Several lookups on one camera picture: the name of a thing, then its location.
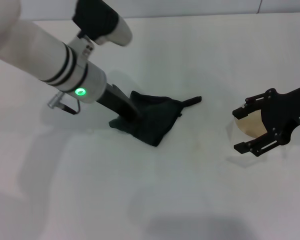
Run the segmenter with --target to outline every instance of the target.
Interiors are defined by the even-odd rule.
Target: white surface
[[[260,13],[300,13],[300,0],[263,0]]]
[[[92,62],[125,93],[203,96],[158,148],[0,62],[0,240],[299,240],[300,127],[260,158],[239,155],[232,110],[300,87],[300,14],[130,19],[129,47]],[[70,21],[40,22],[68,42]],[[75,107],[73,99],[68,100]]]
[[[22,18],[68,20],[77,0],[21,0]],[[105,0],[125,18],[185,15],[252,14],[260,0]]]

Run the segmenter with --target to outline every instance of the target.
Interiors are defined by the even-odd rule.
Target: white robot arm
[[[105,73],[88,60],[94,49],[91,40],[120,46],[132,40],[128,25],[112,8],[102,0],[78,0],[73,21],[81,32],[69,44],[33,22],[19,20],[20,12],[19,0],[0,0],[0,59],[57,88],[60,92],[49,107],[66,107],[60,101],[69,94],[84,103],[98,101],[117,113],[136,115],[126,96],[107,84]]]

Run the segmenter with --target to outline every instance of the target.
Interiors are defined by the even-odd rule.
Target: black stripe
[[[76,89],[80,88],[81,84],[84,83],[84,81],[86,80],[86,77],[88,75],[88,64],[85,65],[85,69],[84,69],[84,74],[82,75],[82,78],[81,80],[78,82],[77,85],[75,85],[73,88],[71,88],[70,90],[68,91],[63,91],[64,93],[71,93],[73,91],[75,91]]]
[[[77,55],[76,55],[76,52],[70,47],[71,49],[71,52],[72,52],[72,66],[70,68],[70,71],[67,73],[67,75],[61,80],[61,81],[58,81],[56,83],[53,83],[53,84],[49,84],[50,86],[53,86],[53,87],[56,87],[56,86],[60,86],[62,84],[64,84],[70,77],[71,75],[73,74],[74,70],[75,70],[75,67],[77,65]]]
[[[51,82],[57,80],[58,78],[60,78],[60,76],[65,72],[65,70],[68,66],[68,63],[69,63],[70,51],[66,44],[63,43],[63,45],[65,46],[66,57],[65,57],[65,61],[64,61],[64,64],[63,64],[61,70],[53,78],[50,78],[48,80],[40,80],[40,81],[45,82],[45,83],[51,83]]]

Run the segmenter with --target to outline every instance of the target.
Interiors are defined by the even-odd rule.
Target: white wall
[[[31,20],[68,20],[77,0],[21,0],[22,18]],[[106,0],[120,15],[164,17],[184,15],[252,14],[260,0]]]
[[[263,0],[260,13],[300,13],[300,0]]]

